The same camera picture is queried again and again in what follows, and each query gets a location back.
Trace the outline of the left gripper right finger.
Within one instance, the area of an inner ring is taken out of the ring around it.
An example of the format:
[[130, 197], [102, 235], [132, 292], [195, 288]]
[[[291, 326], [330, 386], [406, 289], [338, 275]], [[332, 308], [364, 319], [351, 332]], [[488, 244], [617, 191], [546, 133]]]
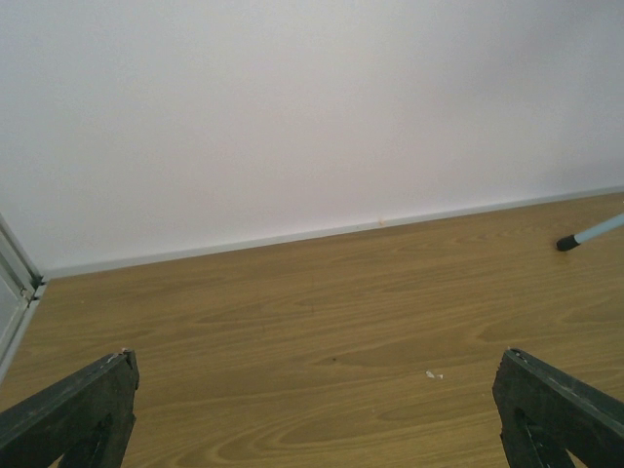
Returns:
[[623, 465], [623, 403], [520, 349], [506, 350], [492, 385], [511, 467]]

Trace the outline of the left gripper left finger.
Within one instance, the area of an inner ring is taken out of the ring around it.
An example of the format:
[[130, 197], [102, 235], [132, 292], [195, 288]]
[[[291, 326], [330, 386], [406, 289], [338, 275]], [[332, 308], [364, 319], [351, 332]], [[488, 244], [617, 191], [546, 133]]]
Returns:
[[136, 353], [99, 358], [1, 412], [3, 467], [119, 467], [136, 422]]

